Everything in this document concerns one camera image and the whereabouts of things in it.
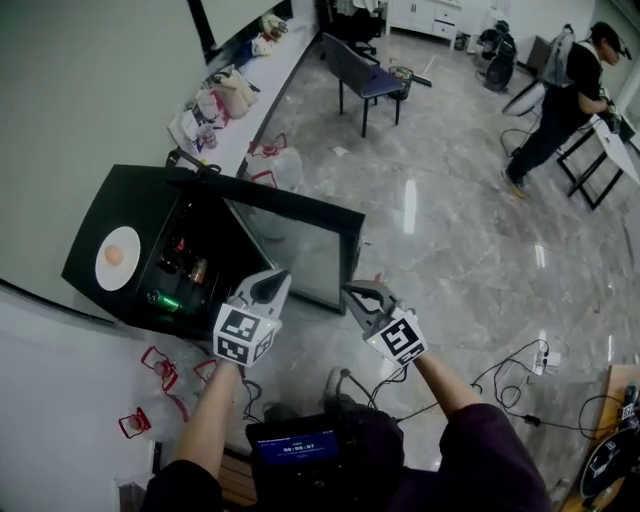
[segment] paper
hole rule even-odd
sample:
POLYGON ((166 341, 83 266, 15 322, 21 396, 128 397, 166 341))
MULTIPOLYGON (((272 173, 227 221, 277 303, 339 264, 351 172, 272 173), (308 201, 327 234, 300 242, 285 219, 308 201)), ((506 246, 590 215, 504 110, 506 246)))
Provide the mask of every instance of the paper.
POLYGON ((336 146, 335 148, 333 148, 332 151, 338 156, 346 155, 349 152, 346 149, 344 149, 342 146, 336 146))

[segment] cabinet door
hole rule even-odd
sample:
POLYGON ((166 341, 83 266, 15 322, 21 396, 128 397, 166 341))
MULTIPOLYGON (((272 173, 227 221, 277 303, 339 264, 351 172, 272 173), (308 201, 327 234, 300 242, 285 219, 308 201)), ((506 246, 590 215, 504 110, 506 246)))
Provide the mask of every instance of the cabinet door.
POLYGON ((414 26, 416 30, 431 34, 433 32, 433 22, 436 17, 436 7, 428 0, 414 0, 416 9, 414 14, 414 26))
POLYGON ((392 25, 401 28, 411 28, 415 24, 416 2, 418 0, 391 0, 392 25))
POLYGON ((213 173, 195 186, 224 200, 270 267, 291 273, 292 294, 346 313, 341 289, 353 279, 363 214, 213 173))

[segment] glass panel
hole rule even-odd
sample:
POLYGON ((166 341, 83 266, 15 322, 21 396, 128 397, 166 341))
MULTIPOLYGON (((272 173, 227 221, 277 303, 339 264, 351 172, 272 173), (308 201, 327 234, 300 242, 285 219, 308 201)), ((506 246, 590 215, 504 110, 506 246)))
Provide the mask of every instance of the glass panel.
POLYGON ((340 305, 340 235, 236 201, 229 206, 267 261, 291 273, 291 290, 340 305))

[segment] trash bin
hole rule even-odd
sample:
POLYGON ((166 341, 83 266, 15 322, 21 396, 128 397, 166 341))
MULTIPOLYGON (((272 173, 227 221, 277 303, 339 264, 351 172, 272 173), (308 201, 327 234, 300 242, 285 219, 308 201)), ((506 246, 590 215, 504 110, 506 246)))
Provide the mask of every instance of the trash bin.
POLYGON ((413 80, 413 71, 409 68, 405 68, 404 66, 391 66, 389 68, 389 73, 395 76, 398 80, 402 82, 403 88, 399 91, 389 93, 389 96, 394 100, 399 99, 400 101, 404 101, 409 97, 409 90, 411 89, 411 82, 413 80))
POLYGON ((456 35, 456 42, 453 44, 453 48, 458 50, 459 52, 466 50, 469 44, 469 38, 471 36, 469 34, 465 34, 463 32, 458 32, 456 35))

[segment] egg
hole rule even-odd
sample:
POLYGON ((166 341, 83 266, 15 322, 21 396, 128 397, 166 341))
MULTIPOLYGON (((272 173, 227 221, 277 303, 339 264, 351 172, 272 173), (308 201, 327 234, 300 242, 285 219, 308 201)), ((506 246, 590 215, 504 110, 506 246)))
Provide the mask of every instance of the egg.
POLYGON ((120 247, 118 247, 117 245, 107 245, 104 250, 104 257, 107 259, 109 265, 117 267, 122 263, 124 254, 122 253, 122 249, 120 249, 120 247))

